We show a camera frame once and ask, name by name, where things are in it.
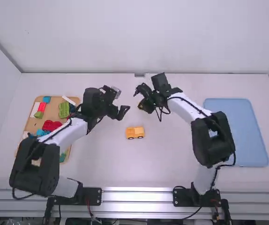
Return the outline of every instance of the colorful puzzle piece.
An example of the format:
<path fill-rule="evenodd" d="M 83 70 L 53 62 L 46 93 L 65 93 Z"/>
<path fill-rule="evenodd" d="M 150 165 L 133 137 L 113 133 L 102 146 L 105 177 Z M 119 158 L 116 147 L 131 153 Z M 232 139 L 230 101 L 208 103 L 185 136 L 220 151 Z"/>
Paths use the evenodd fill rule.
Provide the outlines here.
<path fill-rule="evenodd" d="M 41 102 L 37 111 L 44 112 L 46 108 L 46 102 Z"/>
<path fill-rule="evenodd" d="M 52 132 L 55 129 L 59 128 L 61 125 L 62 125 L 62 123 L 59 122 L 59 121 L 53 122 L 52 120 L 46 120 L 44 122 L 44 125 L 42 127 L 42 130 L 51 131 Z"/>
<path fill-rule="evenodd" d="M 44 113 L 42 111 L 37 111 L 33 116 L 37 119 L 41 119 L 43 117 Z"/>
<path fill-rule="evenodd" d="M 44 96 L 43 97 L 43 102 L 46 102 L 48 104 L 48 103 L 50 103 L 50 99 L 51 99 L 50 96 Z"/>
<path fill-rule="evenodd" d="M 50 133 L 49 131 L 43 131 L 42 129 L 37 130 L 37 136 L 44 136 L 44 135 L 47 135 L 49 133 Z"/>
<path fill-rule="evenodd" d="M 59 117 L 61 119 L 67 118 L 70 115 L 69 110 L 60 110 L 59 111 Z"/>
<path fill-rule="evenodd" d="M 59 110 L 69 110 L 69 102 L 62 102 L 59 104 Z"/>

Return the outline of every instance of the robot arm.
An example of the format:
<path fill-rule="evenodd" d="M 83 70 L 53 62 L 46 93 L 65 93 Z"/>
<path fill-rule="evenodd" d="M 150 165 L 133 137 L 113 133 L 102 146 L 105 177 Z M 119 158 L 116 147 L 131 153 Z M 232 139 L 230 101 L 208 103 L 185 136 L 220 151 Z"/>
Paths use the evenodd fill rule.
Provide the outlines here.
<path fill-rule="evenodd" d="M 15 196 L 17 188 L 32 195 L 56 195 L 69 198 L 75 203 L 82 201 L 82 183 L 60 176 L 60 154 L 74 141 L 87 135 L 104 116 L 123 119 L 130 107 L 122 105 L 118 110 L 112 104 L 120 93 L 119 89 L 106 85 L 100 89 L 87 88 L 82 104 L 65 124 L 48 135 L 22 140 L 9 178 L 13 197 L 21 199 Z M 40 165 L 33 165 L 32 160 L 39 158 Z"/>
<path fill-rule="evenodd" d="M 188 98 L 181 89 L 171 88 L 164 73 L 153 76 L 154 90 L 145 83 L 137 86 L 134 96 L 141 93 L 144 98 L 138 108 L 153 113 L 163 108 L 168 113 L 176 113 L 191 125 L 193 151 L 197 161 L 202 165 L 192 187 L 198 195 L 211 190 L 217 176 L 216 170 L 222 162 L 229 159 L 235 147 L 227 121 L 223 112 L 211 112 Z"/>

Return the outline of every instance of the blue puzzle piece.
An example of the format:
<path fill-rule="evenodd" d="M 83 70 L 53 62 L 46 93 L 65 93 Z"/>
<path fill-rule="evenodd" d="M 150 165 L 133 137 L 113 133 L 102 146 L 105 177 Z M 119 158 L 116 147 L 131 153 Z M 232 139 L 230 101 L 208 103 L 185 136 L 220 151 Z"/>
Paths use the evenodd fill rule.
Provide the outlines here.
<path fill-rule="evenodd" d="M 48 104 L 48 103 L 50 103 L 50 99 L 51 99 L 50 96 L 44 96 L 43 97 L 43 102 L 46 102 Z"/>
<path fill-rule="evenodd" d="M 49 133 L 50 133 L 50 131 L 43 131 L 42 129 L 37 130 L 37 136 L 44 136 L 44 135 L 47 135 Z"/>

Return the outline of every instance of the black mounting bracket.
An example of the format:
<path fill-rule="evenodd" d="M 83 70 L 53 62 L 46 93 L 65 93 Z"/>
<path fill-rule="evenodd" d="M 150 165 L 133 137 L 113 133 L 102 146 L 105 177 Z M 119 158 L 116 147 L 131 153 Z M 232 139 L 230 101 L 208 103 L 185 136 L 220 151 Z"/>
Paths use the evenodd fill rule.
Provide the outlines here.
<path fill-rule="evenodd" d="M 191 188 L 174 188 L 173 205 L 175 207 L 221 207 L 220 191 L 212 189 L 204 195 L 196 195 L 196 191 Z"/>
<path fill-rule="evenodd" d="M 99 187 L 83 187 L 81 188 L 81 195 L 75 199 L 55 196 L 54 205 L 87 205 L 99 206 L 102 200 L 102 189 Z"/>

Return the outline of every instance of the cable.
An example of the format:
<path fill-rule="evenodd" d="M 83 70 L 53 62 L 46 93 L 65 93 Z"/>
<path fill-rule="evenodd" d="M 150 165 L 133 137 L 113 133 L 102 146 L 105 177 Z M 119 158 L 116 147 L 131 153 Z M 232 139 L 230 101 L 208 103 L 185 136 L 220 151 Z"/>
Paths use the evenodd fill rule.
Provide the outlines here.
<path fill-rule="evenodd" d="M 32 158 L 32 156 L 35 154 L 35 152 L 39 149 L 39 147 L 40 147 L 41 145 L 43 145 L 46 141 L 52 139 L 52 138 L 53 138 L 54 136 L 56 136 L 59 132 L 61 132 L 61 131 L 63 131 L 64 129 L 66 129 L 67 127 L 71 126 L 71 124 L 72 124 L 72 120 L 71 120 L 71 118 L 69 118 L 69 120 L 70 120 L 70 121 L 69 121 L 69 123 L 68 123 L 66 126 L 64 126 L 64 127 L 61 128 L 60 130 L 58 130 L 57 132 L 55 132 L 53 135 L 49 136 L 48 138 L 46 138 L 45 140 L 43 140 L 42 142 L 40 142 L 40 143 L 34 148 L 34 150 L 30 153 L 30 155 L 25 159 L 25 161 L 28 162 L 28 161 Z M 17 177 L 17 176 L 18 176 L 18 175 L 25 169 L 25 166 L 26 166 L 26 164 L 24 165 L 24 167 L 22 168 L 22 170 L 18 171 L 16 177 Z M 14 199 L 16 199 L 16 200 L 22 200 L 22 199 L 29 198 L 29 197 L 31 197 L 31 196 L 33 196 L 33 195 L 35 195 L 35 194 L 26 195 L 26 196 L 23 196 L 23 197 L 17 197 L 17 196 L 15 195 L 15 180 L 14 180 L 13 188 L 12 188 L 12 197 L 13 197 Z"/>
<path fill-rule="evenodd" d="M 200 209 L 202 209 L 202 206 L 200 206 L 199 209 L 197 209 L 197 210 L 196 210 L 194 213 L 192 213 L 190 216 L 184 217 L 184 218 L 182 218 L 182 219 L 184 220 L 184 219 L 189 219 L 189 218 L 191 218 L 191 217 L 194 216 L 197 212 L 199 212 Z"/>
<path fill-rule="evenodd" d="M 60 219 L 61 219 L 61 210 L 60 210 L 60 205 L 59 205 L 59 214 L 60 214 Z"/>
<path fill-rule="evenodd" d="M 174 98 L 178 98 L 178 99 L 180 99 L 180 100 L 182 100 L 182 101 L 185 101 L 185 102 L 188 103 L 190 106 L 192 106 L 195 110 L 197 110 L 200 114 L 202 114 L 203 116 L 207 117 L 207 114 L 205 114 L 204 111 L 202 111 L 201 109 L 198 109 L 195 105 L 193 105 L 193 104 L 190 103 L 188 100 L 186 100 L 186 99 L 184 99 L 184 98 L 182 98 L 182 97 L 179 97 L 179 96 L 170 97 L 170 98 L 167 99 L 167 101 L 170 100 L 170 99 L 174 99 Z"/>
<path fill-rule="evenodd" d="M 114 222 L 112 222 L 111 224 L 106 224 L 106 225 L 114 225 L 116 222 L 118 221 L 118 219 L 116 219 Z"/>

